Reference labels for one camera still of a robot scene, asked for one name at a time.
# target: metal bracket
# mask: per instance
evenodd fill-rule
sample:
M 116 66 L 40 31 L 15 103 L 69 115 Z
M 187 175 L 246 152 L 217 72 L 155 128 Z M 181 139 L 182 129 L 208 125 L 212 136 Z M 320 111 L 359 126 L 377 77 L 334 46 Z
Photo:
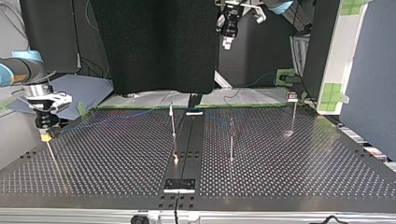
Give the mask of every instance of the metal bracket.
M 215 71 L 215 81 L 223 90 L 230 90 L 233 88 L 233 86 L 224 77 L 222 77 L 218 71 Z
M 195 179 L 167 179 L 164 193 L 195 193 Z

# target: metal frame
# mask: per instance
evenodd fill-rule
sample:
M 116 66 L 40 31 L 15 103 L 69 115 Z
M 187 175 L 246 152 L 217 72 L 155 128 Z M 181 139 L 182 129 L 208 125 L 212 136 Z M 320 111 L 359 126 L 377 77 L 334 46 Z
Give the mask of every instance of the metal frame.
M 233 109 L 226 109 L 232 115 Z M 322 120 L 323 125 L 329 128 L 330 122 L 321 116 L 315 116 L 315 120 Z M 184 116 L 180 122 L 180 131 L 177 132 L 175 157 L 169 155 L 169 163 L 163 177 L 162 186 L 167 178 L 193 178 L 197 180 L 196 186 L 200 186 L 201 168 L 204 156 L 203 141 L 205 136 L 205 123 L 212 118 L 207 116 Z M 389 181 L 396 183 L 396 175 L 384 164 L 374 157 L 370 157 L 352 139 L 349 139 L 341 131 L 332 127 L 336 141 L 342 141 L 348 150 L 360 157 L 360 161 L 369 165 Z M 31 150 L 44 150 L 43 147 Z M 16 167 L 25 163 L 27 159 L 16 160 L 5 170 L 0 172 L 4 177 Z M 159 193 L 153 197 L 132 196 L 129 198 L 100 195 L 60 195 L 57 197 L 43 195 L 0 195 L 0 223 L 4 222 L 128 222 L 134 215 L 150 216 L 161 220 L 161 223 L 174 223 L 175 209 L 181 223 L 240 223 L 248 220 L 249 223 L 262 223 L 263 221 L 282 223 L 288 221 L 307 223 L 310 221 L 320 222 L 325 217 L 334 213 L 323 211 L 348 211 L 356 213 L 335 213 L 338 217 L 354 222 L 387 222 L 396 223 L 395 200 L 379 199 L 320 199 L 315 197 L 294 197 L 290 199 L 264 199 L 247 197 L 207 197 L 202 196 L 199 189 L 193 194 L 165 194 Z

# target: metal pin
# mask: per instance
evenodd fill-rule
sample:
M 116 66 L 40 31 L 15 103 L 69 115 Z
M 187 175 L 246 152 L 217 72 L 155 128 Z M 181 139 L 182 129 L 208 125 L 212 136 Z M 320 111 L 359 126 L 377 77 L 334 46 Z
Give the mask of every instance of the metal pin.
M 55 155 L 53 154 L 53 151 L 52 151 L 52 147 L 50 146 L 50 142 L 47 142 L 47 147 L 49 148 L 49 154 L 52 157 L 52 159 L 56 160 Z
M 171 117 L 172 120 L 172 136 L 174 136 L 174 138 L 176 137 L 176 129 L 175 129 L 175 118 L 174 118 L 174 114 L 173 114 L 173 101 L 171 101 L 171 103 L 169 104 L 169 116 Z
M 296 110 L 297 110 L 297 102 L 294 103 L 294 110 L 293 110 L 293 123 L 294 119 L 296 118 Z
M 231 127 L 230 161 L 233 161 L 233 136 L 235 135 L 235 127 L 234 127 L 234 123 L 233 123 L 233 118 L 231 118 L 230 127 Z

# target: black fabric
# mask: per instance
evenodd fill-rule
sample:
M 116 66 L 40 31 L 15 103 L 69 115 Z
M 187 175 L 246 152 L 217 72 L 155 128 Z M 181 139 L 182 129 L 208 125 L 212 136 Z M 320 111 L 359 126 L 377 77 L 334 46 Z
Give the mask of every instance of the black fabric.
M 219 10 L 213 0 L 92 0 L 92 6 L 116 93 L 212 91 Z
M 339 7 L 340 0 L 319 0 L 316 4 L 303 75 L 309 94 L 316 99 L 319 97 Z
M 251 10 L 238 23 L 238 37 L 231 49 L 220 49 L 220 74 L 234 87 L 254 83 L 266 73 L 291 68 L 292 25 L 281 15 L 262 7 L 267 20 L 258 24 Z M 260 79 L 255 87 L 273 87 L 274 76 Z
M 21 0 L 31 49 L 41 53 L 47 72 L 78 70 L 78 45 L 71 0 Z

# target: vertical rod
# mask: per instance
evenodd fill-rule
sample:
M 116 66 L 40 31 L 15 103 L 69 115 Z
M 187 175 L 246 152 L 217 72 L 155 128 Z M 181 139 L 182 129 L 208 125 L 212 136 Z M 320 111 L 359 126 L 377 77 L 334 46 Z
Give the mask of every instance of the vertical rod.
M 234 127 L 234 123 L 233 123 L 233 118 L 231 118 L 230 128 L 231 128 L 230 161 L 233 161 L 233 136 L 235 135 L 235 127 Z
M 49 154 L 53 160 L 55 160 L 55 155 L 53 154 L 52 147 L 50 146 L 50 142 L 47 142 L 47 147 L 49 148 Z

